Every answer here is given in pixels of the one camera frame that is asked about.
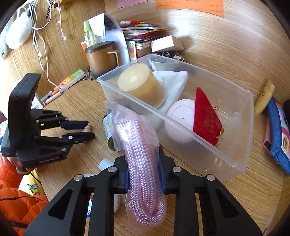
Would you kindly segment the person left hand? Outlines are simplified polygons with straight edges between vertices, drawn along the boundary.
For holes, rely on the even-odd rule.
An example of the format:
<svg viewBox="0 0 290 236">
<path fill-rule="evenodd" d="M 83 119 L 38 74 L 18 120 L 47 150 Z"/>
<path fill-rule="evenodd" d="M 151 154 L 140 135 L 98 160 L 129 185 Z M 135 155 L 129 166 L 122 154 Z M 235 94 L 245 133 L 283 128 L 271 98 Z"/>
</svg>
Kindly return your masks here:
<svg viewBox="0 0 290 236">
<path fill-rule="evenodd" d="M 19 175 L 27 175 L 34 170 L 34 168 L 25 168 L 16 157 L 7 157 L 8 161 L 16 167 L 16 171 Z"/>
</svg>

